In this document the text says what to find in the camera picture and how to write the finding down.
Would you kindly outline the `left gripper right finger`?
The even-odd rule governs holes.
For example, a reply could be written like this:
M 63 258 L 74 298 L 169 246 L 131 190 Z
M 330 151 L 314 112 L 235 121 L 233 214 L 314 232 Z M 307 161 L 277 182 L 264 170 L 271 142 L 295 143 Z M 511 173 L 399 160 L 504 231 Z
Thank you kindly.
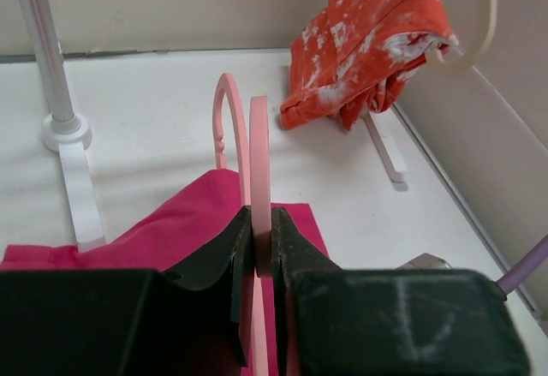
M 291 290 L 291 275 L 297 271 L 341 271 L 300 233 L 281 206 L 271 210 L 271 273 L 274 291 L 277 368 L 286 372 L 288 359 L 288 314 L 286 295 Z

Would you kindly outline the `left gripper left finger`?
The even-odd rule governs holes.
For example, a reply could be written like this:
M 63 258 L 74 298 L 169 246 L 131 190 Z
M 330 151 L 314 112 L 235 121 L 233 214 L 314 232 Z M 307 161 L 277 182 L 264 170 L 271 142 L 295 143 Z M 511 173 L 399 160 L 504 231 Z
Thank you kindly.
M 175 334 L 186 367 L 247 367 L 253 310 L 251 210 L 243 206 L 221 233 L 163 272 L 182 295 Z

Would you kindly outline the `magenta pink trousers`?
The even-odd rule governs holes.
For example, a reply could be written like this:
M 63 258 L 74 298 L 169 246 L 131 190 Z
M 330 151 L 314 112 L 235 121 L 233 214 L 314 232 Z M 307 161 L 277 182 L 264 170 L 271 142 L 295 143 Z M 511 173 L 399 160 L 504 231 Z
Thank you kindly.
M 286 208 L 326 256 L 311 208 Z M 211 170 L 113 242 L 10 245 L 1 264 L 4 375 L 255 375 L 247 367 L 186 367 L 170 346 L 182 291 L 163 272 L 223 231 L 241 209 L 239 175 Z M 270 375 L 277 369 L 270 279 L 262 283 Z

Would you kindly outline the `pink plastic hanger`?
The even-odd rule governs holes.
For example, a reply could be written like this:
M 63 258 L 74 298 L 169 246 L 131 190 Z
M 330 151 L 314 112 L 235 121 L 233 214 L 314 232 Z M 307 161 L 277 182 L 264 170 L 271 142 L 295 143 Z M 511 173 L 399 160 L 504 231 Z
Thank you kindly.
M 258 170 L 249 172 L 249 194 L 251 202 L 251 229 L 253 238 L 253 310 L 251 318 L 251 343 L 249 366 L 256 375 L 266 375 L 268 365 L 268 331 L 264 312 L 265 299 L 262 283 L 271 280 L 271 176 L 270 142 L 267 114 L 267 101 L 264 97 L 254 97 L 250 111 L 245 114 L 249 162 L 258 165 Z M 296 324 L 295 296 L 292 289 L 286 295 L 288 314 L 288 359 L 286 372 L 281 375 L 302 375 L 298 326 Z

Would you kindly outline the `white clothes rack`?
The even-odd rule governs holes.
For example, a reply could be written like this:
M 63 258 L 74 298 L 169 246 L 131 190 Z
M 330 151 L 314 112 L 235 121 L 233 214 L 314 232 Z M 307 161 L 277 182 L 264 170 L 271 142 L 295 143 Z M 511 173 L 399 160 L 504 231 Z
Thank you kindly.
M 48 149 L 57 152 L 60 157 L 76 246 L 79 251 L 87 252 L 106 243 L 86 157 L 86 149 L 92 142 L 92 130 L 87 119 L 74 110 L 49 1 L 18 1 L 50 109 L 42 125 L 42 140 Z M 249 172 L 260 167 L 249 162 L 243 106 L 234 78 L 229 74 L 219 78 L 213 101 L 212 130 L 216 166 L 219 169 L 226 165 L 222 119 L 225 105 L 230 109 L 235 134 L 241 201 L 248 205 L 251 202 Z

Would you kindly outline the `orange floral garment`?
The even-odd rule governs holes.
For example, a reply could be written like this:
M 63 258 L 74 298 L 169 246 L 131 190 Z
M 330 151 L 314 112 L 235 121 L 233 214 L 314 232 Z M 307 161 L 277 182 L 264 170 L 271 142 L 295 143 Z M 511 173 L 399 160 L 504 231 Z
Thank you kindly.
M 329 116 L 349 130 L 388 110 L 431 44 L 458 44 L 441 0 L 328 0 L 290 46 L 282 127 Z

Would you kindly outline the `metal side rail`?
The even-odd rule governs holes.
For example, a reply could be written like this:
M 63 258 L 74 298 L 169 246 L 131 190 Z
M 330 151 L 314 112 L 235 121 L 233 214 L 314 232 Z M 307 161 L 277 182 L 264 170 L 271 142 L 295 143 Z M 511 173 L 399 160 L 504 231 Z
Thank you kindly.
M 466 106 L 402 98 L 397 109 L 441 166 L 503 267 L 547 233 L 547 150 L 497 98 Z

